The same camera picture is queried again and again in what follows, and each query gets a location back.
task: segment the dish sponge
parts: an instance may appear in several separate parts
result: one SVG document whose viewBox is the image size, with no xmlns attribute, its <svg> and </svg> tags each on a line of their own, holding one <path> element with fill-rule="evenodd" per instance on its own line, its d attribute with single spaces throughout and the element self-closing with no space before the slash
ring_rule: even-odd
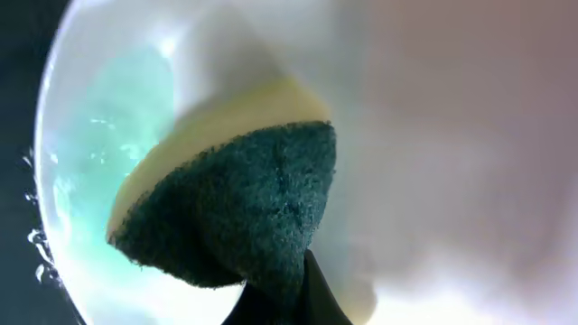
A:
<svg viewBox="0 0 578 325">
<path fill-rule="evenodd" d="M 107 241 L 195 286 L 247 281 L 289 314 L 335 160 L 327 107 L 276 80 L 159 143 L 121 185 Z"/>
</svg>

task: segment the dark green abrasive surface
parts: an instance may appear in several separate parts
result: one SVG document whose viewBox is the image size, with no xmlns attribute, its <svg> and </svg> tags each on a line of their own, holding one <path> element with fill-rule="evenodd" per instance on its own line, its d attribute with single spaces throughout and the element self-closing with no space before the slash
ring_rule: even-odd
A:
<svg viewBox="0 0 578 325">
<path fill-rule="evenodd" d="M 199 287 L 244 280 L 291 309 L 336 159 L 331 124 L 273 126 L 197 155 L 128 212 L 117 249 Z"/>
</svg>

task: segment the dark background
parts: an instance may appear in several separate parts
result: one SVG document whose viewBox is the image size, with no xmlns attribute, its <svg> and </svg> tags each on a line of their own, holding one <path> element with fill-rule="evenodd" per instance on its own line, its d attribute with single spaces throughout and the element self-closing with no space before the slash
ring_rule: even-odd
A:
<svg viewBox="0 0 578 325">
<path fill-rule="evenodd" d="M 42 262 L 26 236 L 40 226 L 24 198 L 34 189 L 22 157 L 33 146 L 46 54 L 67 0 L 0 0 L 0 324 L 76 325 L 66 293 L 34 275 Z"/>
</svg>

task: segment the green scouring pad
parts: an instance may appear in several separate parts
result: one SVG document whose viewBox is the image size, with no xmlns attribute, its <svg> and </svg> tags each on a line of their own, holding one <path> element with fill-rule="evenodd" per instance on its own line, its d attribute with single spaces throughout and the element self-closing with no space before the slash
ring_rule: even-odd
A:
<svg viewBox="0 0 578 325">
<path fill-rule="evenodd" d="M 126 178 L 107 240 L 195 286 L 247 281 L 290 312 L 334 174 L 329 111 L 281 79 L 193 117 Z"/>
</svg>

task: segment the white bowl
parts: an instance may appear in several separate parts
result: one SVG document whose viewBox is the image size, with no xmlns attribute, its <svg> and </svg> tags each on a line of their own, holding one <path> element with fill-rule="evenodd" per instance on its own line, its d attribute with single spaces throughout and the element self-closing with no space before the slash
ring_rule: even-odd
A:
<svg viewBox="0 0 578 325">
<path fill-rule="evenodd" d="M 42 80 L 35 167 L 81 315 L 224 320 L 240 287 L 191 288 L 129 264 L 105 244 L 107 209 L 180 115 L 291 73 L 333 110 L 338 172 L 312 249 L 355 323 L 575 324 L 571 6 L 73 1 Z"/>
</svg>

